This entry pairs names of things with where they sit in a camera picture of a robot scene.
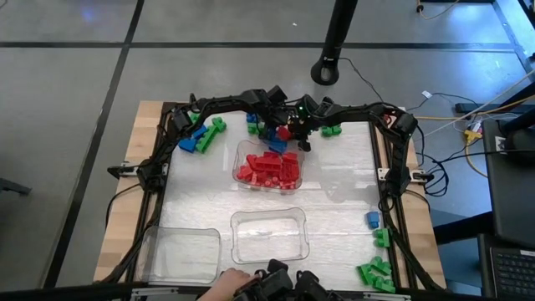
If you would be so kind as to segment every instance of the green block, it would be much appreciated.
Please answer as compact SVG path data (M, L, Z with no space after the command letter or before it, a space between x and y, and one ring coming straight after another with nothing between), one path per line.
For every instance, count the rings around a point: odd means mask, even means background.
M390 247L390 236L388 234L388 229L377 229L374 231L374 237L377 239L378 247Z
M384 280L381 276L378 276L375 280L374 288L385 293L395 293L395 287L392 280Z
M214 125L208 126L208 131L204 133L204 136L197 141L197 144L195 145L195 149L197 151L200 151L202 154L208 149L208 146L210 146L211 142L214 140L214 137L217 134L217 128Z
M258 129L264 130L264 124L258 124L256 122L247 123L247 132L252 135L258 135L260 132L258 132Z
M322 126L321 127L321 135L323 137L330 137L333 135L333 128L328 126Z
M359 272L360 278L364 285L374 284L376 276L371 273L371 266L369 264L363 264L357 267L357 272Z
M375 256L369 264L371 265L371 268L373 268L379 273L382 273L385 276L392 274L390 263L384 262L383 258L381 258L380 256Z
M191 113L190 119L193 123L196 123L199 120L199 115L197 113Z
M221 117L212 118L211 122L212 124L214 124L214 126L216 126L217 130L220 133L224 132L225 129L227 128L227 123L225 123L225 121L223 121L223 118Z
M340 135L340 133L342 132L341 125L335 125L331 129L333 130L333 135Z

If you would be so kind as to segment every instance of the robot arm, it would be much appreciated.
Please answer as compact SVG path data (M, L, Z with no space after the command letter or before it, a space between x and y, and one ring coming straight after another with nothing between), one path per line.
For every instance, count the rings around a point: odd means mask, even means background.
M257 114L265 122L267 128L274 129L280 125L287 125L293 138L298 141L299 148L303 151L310 151L308 135L321 126L370 121L393 147L391 167L385 181L387 192L391 196L400 196L405 191L410 183L410 173L406 167L407 150L409 140L418 123L413 115L385 103L342 106L326 97L318 105L310 96L305 95L301 99L292 101L295 105L288 106L285 103L286 100L287 96L278 86L268 92L263 89L250 89L238 96L212 99L196 99L192 94L189 104L177 106L171 111L166 147L140 164L137 171L140 183L145 189L144 183L149 183L148 177L154 173L150 170L153 163L160 162L163 154L171 153L178 140L190 137L195 130L201 128L208 116L241 110ZM195 123L188 115L190 110L199 111L198 120ZM386 115L395 117L395 122L391 127L385 122Z

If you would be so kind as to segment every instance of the transparent tray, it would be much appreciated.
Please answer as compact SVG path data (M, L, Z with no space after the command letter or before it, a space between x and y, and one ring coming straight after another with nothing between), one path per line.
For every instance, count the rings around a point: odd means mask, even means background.
M211 283L220 255L216 229L151 227L143 236L135 277L158 284Z
M295 141L289 141L288 147L286 149L287 153L293 153L295 154L295 158L298 165L299 170L299 176L298 179L293 181L293 184L291 186L282 186L281 181L278 181L279 184L275 185L272 184L271 186L265 186L264 182L260 184L253 185L250 181L240 179L238 176L238 173L240 172L241 166L247 166L247 156L248 155L254 155L256 157L264 156L266 153L272 153L272 151L269 150L268 145L261 143L257 144L254 142L251 142L249 140L242 140L237 146L236 149L236 158L234 160L234 167L232 168L232 177L234 180L236 180L239 183L239 186L246 189L253 189L253 190L262 190L262 191L272 191L272 192L281 192L281 193L294 193L302 184L303 182L303 162L304 162L304 153L299 150L297 145L294 143ZM278 159L282 160L283 157L281 155L278 155ZM273 174L268 173L266 175L266 180L272 182L273 181Z
M270 259L305 259L309 252L303 210L236 212L231 217L232 260L266 263Z

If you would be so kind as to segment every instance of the human hand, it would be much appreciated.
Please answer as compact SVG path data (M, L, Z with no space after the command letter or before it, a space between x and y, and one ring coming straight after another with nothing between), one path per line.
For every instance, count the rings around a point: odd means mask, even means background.
M256 275L251 276L241 270L229 268L198 301L228 301L232 299L237 289L256 277Z

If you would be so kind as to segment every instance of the concrete floor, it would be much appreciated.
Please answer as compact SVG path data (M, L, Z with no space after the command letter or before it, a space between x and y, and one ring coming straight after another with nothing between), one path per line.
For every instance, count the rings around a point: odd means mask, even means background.
M146 0L134 40L321 42L333 3ZM515 27L523 29L515 30L519 43L527 53L532 51L535 33L522 19L521 8L515 0L499 3L504 14L515 19ZM445 7L426 4L425 12L433 15ZM134 8L135 0L11 0L0 10L0 42L121 42ZM414 11L411 0L361 0L347 41L509 43L489 4L459 4L430 21ZM33 187L28 197L0 195L0 267L10 272L0 275L0 290L41 285L119 52L117 48L0 48L0 176ZM316 85L309 69L320 53L318 48L131 49L58 285L92 280L104 236L105 208L116 187L105 169L124 158L141 100L184 100L190 92L206 97L236 94L275 84L290 98L328 95L344 105L377 100L345 61L340 62L336 85ZM405 107L418 105L423 90L486 101L525 74L516 54L507 50L345 49L343 56L354 61L386 101ZM415 113L453 115L449 101L437 96ZM427 132L442 123L421 125ZM461 135L450 127L426 140L425 153L444 158L460 148ZM474 162L485 169L483 157ZM447 163L446 168L451 176L448 194L430 197L434 222L491 208L487 179L463 160ZM449 246L441 248L444 266L455 260L452 252ZM446 270L449 280L476 286L459 279L459 274L459 269Z

